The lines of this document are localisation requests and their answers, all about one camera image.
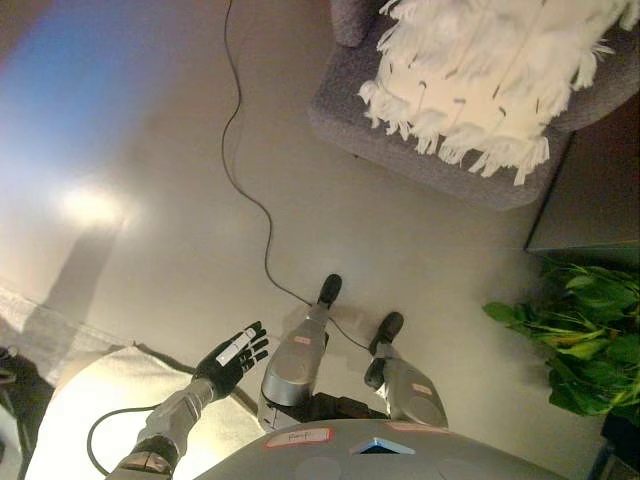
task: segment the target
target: robot leg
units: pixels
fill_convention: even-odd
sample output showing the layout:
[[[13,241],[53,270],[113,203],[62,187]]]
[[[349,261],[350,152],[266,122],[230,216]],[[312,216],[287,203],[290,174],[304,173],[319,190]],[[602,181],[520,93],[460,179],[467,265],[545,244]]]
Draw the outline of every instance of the robot leg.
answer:
[[[396,312],[380,325],[370,345],[375,356],[365,374],[365,383],[386,400],[392,419],[447,427],[447,416],[433,382],[402,360],[391,346],[401,327],[402,315]]]

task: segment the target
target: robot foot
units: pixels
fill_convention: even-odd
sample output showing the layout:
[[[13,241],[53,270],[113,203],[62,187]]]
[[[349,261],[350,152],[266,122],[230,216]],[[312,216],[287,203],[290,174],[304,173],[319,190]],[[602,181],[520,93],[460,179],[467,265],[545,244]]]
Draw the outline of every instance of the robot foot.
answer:
[[[402,325],[404,324],[404,317],[398,312],[391,312],[385,317],[380,326],[376,336],[373,337],[369,344],[369,352],[371,355],[376,354],[376,349],[379,343],[391,343],[396,335],[400,333]]]

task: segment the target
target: white mat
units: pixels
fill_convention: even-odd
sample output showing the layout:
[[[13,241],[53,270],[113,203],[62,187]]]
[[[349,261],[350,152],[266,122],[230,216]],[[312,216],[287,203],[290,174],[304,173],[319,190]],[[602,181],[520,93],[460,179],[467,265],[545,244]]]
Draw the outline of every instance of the white mat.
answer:
[[[54,397],[40,426],[27,480],[99,480],[91,465],[86,439],[103,414],[127,407],[160,403],[183,388],[190,376],[171,369],[135,347],[107,355],[82,370]],[[94,452],[109,471],[135,444],[148,412],[125,413],[103,422],[94,434]],[[175,480],[193,479],[262,436],[253,415],[231,398],[209,405],[189,436],[187,455]]]

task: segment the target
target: white fringed cushion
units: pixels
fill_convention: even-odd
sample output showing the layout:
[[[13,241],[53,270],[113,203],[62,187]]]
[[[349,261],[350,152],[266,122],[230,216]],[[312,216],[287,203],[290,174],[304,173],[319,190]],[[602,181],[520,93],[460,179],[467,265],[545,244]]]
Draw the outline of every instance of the white fringed cushion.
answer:
[[[515,167],[522,185],[549,158],[546,125],[613,53],[603,33],[619,18],[630,30],[639,11],[640,0],[391,0],[380,12],[398,22],[360,89],[365,115],[450,164],[480,150],[470,171]]]

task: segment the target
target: gray armchair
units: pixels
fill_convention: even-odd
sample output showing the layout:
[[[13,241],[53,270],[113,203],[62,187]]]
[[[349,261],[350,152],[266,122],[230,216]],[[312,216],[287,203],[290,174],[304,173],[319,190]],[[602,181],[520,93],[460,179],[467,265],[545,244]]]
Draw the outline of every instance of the gray armchair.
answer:
[[[547,128],[551,158],[527,176],[523,186],[514,186],[515,169],[500,169],[490,178],[468,168],[479,156],[471,151],[462,168],[448,165],[435,155],[422,155],[416,140],[387,136],[384,128],[371,128],[358,97],[363,82],[375,78],[380,53],[376,44],[393,20],[378,14],[384,1],[331,0],[331,19],[336,48],[322,83],[309,107],[316,134],[330,143],[425,186],[495,210],[509,210],[535,201],[548,189],[560,165],[572,132],[606,116],[640,87],[638,27],[632,32],[614,26],[605,35],[615,55],[598,66],[594,86],[576,92],[569,109]]]

